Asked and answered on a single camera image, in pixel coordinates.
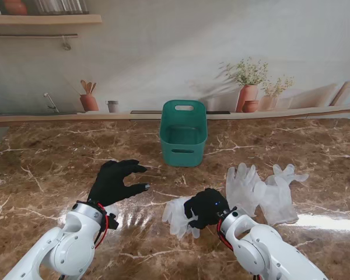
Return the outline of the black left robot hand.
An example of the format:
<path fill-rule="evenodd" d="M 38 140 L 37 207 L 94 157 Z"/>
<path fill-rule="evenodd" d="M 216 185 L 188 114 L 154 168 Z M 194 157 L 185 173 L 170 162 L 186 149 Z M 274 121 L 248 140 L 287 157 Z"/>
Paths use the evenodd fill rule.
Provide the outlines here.
<path fill-rule="evenodd" d="M 138 160 L 109 160 L 104 163 L 88 195 L 87 201 L 99 202 L 103 207 L 133 197 L 149 189 L 149 184 L 138 183 L 125 186 L 124 179 L 132 173 L 144 173 L 147 168 Z"/>

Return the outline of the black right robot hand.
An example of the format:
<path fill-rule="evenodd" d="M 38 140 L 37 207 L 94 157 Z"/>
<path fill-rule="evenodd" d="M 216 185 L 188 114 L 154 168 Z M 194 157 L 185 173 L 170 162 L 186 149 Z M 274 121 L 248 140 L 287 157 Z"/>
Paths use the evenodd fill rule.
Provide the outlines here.
<path fill-rule="evenodd" d="M 216 225 L 219 222 L 219 215 L 229 211 L 226 198 L 214 188 L 206 188 L 184 203 L 186 217 L 191 219 L 197 216 L 197 220 L 188 223 L 190 227 L 197 229 Z"/>

